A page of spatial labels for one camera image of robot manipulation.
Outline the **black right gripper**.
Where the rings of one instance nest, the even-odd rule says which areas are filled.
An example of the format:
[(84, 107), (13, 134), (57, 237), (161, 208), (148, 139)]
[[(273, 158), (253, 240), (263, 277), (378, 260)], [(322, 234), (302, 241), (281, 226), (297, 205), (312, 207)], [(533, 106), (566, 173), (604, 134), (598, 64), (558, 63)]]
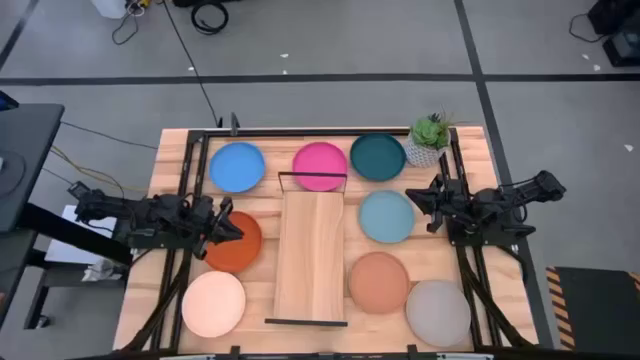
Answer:
[(444, 218), (450, 218), (464, 227), (470, 227), (470, 197), (466, 182), (450, 179), (438, 174), (431, 183), (430, 189), (406, 189), (405, 194), (423, 214), (431, 215), (428, 231), (435, 233), (443, 224)]

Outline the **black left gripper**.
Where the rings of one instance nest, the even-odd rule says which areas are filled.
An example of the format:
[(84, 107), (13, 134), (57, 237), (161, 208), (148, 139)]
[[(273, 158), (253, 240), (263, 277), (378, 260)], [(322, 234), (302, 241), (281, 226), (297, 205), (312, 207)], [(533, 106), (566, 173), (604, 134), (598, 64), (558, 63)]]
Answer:
[(210, 243), (219, 245), (225, 242), (241, 240), (244, 232), (230, 219), (233, 212), (233, 202), (225, 196), (220, 203), (220, 212), (217, 217), (213, 210), (213, 199), (202, 196), (193, 203), (193, 231), (192, 254), (198, 260), (203, 260), (207, 254)]

